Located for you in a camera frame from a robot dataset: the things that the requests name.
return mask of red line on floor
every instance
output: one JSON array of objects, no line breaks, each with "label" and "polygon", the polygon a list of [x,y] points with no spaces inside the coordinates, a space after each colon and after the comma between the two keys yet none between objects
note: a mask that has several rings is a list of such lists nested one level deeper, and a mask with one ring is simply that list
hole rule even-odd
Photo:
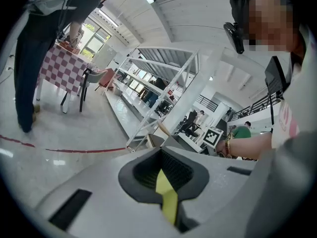
[{"label": "red line on floor", "polygon": [[[36,148],[34,145],[29,144],[29,143],[23,143],[20,140],[13,139],[13,138],[8,138],[0,135],[1,139],[4,139],[6,141],[14,142],[14,143],[20,143],[24,146],[28,147],[33,147]],[[60,152],[60,153],[106,153],[106,152],[115,152],[115,151],[120,151],[120,150],[125,150],[126,148],[115,148],[115,149],[104,149],[104,150],[53,150],[53,149],[45,149],[47,151],[51,152]]]},{"label": "red line on floor", "polygon": [[90,151],[85,151],[85,150],[52,150],[52,149],[45,149],[47,151],[51,152],[60,152],[60,153],[105,153],[105,152],[114,152],[114,151],[120,151],[124,150],[124,148],[116,148],[116,149],[105,149],[105,150],[90,150]]},{"label": "red line on floor", "polygon": [[20,144],[22,144],[22,145],[29,146],[29,147],[34,147],[34,148],[35,148],[34,145],[29,144],[29,143],[23,143],[23,142],[21,142],[20,140],[17,140],[17,139],[4,137],[4,136],[2,136],[2,135],[0,135],[0,138],[2,138],[2,139],[4,139],[4,140],[7,140],[7,141],[14,142],[14,143],[20,143]]}]

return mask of black strap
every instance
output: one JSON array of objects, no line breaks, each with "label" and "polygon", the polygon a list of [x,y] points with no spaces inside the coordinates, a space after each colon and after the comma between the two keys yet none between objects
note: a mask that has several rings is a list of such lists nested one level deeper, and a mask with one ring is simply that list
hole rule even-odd
[{"label": "black strap", "polygon": [[271,133],[273,133],[273,125],[274,125],[274,111],[273,111],[273,105],[272,105],[272,98],[271,95],[268,96],[269,98],[269,104],[270,104],[270,108],[271,108],[271,122],[272,122],[272,129],[271,129]]}]

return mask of black slot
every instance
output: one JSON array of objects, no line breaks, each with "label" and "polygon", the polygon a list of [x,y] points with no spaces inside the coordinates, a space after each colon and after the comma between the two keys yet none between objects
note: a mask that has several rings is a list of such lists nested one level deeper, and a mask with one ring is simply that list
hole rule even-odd
[{"label": "black slot", "polygon": [[90,191],[78,189],[49,219],[49,222],[63,231],[66,231],[91,194]]},{"label": "black slot", "polygon": [[227,170],[234,172],[234,173],[237,173],[237,174],[245,175],[245,176],[249,176],[252,172],[249,169],[237,168],[237,167],[232,167],[232,166],[227,168]]}]

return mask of yellow tag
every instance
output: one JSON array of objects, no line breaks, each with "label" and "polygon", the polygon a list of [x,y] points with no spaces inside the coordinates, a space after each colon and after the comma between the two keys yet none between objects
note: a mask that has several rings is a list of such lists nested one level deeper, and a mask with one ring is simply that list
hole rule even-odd
[{"label": "yellow tag", "polygon": [[174,225],[177,213],[178,196],[162,169],[158,174],[156,193],[163,196],[162,212],[167,220]]}]

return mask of checkered tablecloth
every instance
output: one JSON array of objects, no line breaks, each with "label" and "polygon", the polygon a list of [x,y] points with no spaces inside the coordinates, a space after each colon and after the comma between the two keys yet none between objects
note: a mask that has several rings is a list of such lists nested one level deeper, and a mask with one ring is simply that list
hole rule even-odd
[{"label": "checkered tablecloth", "polygon": [[44,78],[55,86],[76,95],[84,70],[88,63],[81,60],[58,44],[47,52],[39,78]]}]

